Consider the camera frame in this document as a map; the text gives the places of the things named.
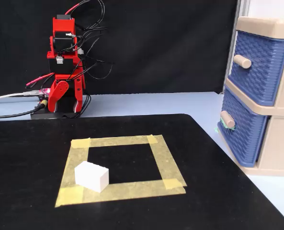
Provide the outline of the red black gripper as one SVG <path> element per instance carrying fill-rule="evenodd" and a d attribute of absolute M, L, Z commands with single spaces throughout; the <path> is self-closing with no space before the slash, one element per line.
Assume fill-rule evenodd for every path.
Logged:
<path fill-rule="evenodd" d="M 84 75 L 75 71 L 72 74 L 55 74 L 54 82 L 50 88 L 48 97 L 48 110 L 56 111 L 57 102 L 62 96 L 74 96 L 76 103 L 74 112 L 78 113 L 82 110 L 83 90 L 85 89 Z"/>

